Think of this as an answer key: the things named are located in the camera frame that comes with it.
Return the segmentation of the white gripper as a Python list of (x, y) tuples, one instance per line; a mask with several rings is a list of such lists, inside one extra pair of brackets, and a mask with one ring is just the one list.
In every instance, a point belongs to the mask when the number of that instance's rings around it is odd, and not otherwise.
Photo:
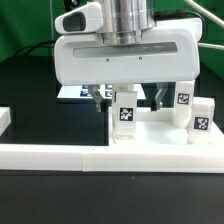
[(57, 80), (68, 86), (89, 85), (98, 112), (107, 111), (100, 84), (157, 83), (151, 111), (171, 108), (174, 85), (200, 73), (198, 18), (159, 21), (142, 33), (138, 44), (106, 46), (98, 33), (64, 35), (55, 44)]

